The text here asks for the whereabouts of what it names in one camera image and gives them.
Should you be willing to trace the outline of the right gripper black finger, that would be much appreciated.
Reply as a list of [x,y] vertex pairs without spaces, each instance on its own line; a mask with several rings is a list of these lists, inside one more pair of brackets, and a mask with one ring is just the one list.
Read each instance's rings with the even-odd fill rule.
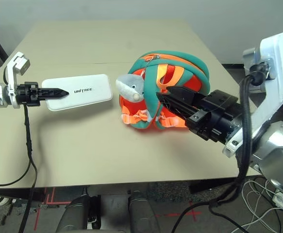
[[170,86],[169,93],[191,107],[200,108],[200,101],[204,95],[185,86]]
[[156,96],[160,103],[167,108],[173,114],[181,117],[184,120],[200,120],[200,116],[198,114],[199,108],[191,107],[185,103],[182,103],[181,100],[172,96],[171,93],[156,93]]

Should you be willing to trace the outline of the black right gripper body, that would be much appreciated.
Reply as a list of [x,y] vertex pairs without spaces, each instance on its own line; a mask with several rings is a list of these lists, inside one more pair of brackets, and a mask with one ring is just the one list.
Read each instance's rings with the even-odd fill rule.
[[196,92],[191,106],[198,110],[185,119],[185,125],[204,140],[226,142],[237,127],[234,120],[241,115],[241,106],[237,100],[237,97],[220,90],[207,96]]

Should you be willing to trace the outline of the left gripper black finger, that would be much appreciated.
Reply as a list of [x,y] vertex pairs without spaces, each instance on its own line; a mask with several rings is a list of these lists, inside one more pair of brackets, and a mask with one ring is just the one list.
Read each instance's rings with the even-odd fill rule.
[[68,96],[68,92],[59,88],[40,88],[40,99],[60,99]]

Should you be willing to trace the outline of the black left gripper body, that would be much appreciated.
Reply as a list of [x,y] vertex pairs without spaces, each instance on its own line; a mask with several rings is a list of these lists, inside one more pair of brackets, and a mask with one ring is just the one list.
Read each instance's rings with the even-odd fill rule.
[[40,106],[38,99],[38,83],[25,82],[16,88],[16,101],[19,105]]

